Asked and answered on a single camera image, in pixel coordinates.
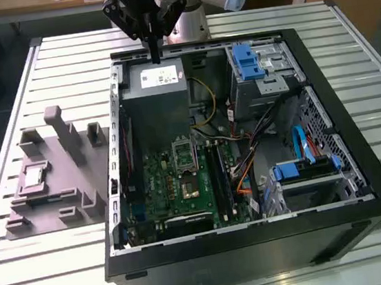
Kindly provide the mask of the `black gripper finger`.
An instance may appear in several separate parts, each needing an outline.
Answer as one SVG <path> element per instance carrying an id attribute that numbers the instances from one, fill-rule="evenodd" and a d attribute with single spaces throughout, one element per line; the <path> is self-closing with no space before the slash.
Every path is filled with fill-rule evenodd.
<path id="1" fill-rule="evenodd" d="M 143 18 L 138 19 L 120 0 L 105 0 L 102 12 L 132 40 L 139 39 L 148 49 L 152 63 L 158 63 L 155 39 L 149 35 Z"/>
<path id="2" fill-rule="evenodd" d="M 161 61 L 161 52 L 159 51 L 163 37 L 171 34 L 180 15 L 186 7 L 186 0 L 176 0 L 169 4 L 166 8 L 159 7 L 151 12 L 150 18 L 153 29 L 153 40 L 155 46 L 156 63 Z"/>

